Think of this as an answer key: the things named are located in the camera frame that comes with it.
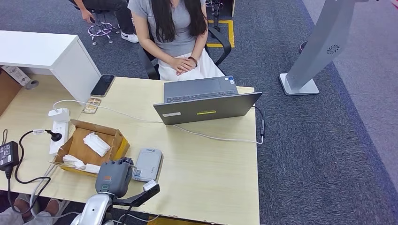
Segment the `person's right hand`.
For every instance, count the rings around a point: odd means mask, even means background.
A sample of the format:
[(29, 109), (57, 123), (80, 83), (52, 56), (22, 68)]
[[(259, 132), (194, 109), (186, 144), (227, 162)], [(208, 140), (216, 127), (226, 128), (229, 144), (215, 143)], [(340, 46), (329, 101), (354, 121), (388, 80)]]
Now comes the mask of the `person's right hand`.
[(169, 65), (176, 71), (189, 71), (192, 70), (192, 61), (188, 58), (171, 58)]

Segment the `person's left hand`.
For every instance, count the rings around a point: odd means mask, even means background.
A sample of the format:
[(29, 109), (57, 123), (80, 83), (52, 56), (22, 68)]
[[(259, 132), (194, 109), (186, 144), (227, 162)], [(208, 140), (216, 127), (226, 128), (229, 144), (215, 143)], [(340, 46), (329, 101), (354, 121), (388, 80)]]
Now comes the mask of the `person's left hand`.
[(196, 63), (191, 59), (179, 60), (176, 65), (176, 75), (189, 72), (196, 67)]

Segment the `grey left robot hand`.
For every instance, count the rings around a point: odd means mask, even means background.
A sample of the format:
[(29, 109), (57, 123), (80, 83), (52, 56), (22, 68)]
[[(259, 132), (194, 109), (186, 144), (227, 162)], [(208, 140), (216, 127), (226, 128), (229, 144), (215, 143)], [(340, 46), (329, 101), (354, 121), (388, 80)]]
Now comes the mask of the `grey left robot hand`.
[(99, 169), (95, 189), (97, 193), (109, 193), (121, 198), (126, 195), (132, 177), (134, 163), (129, 157), (104, 162)]

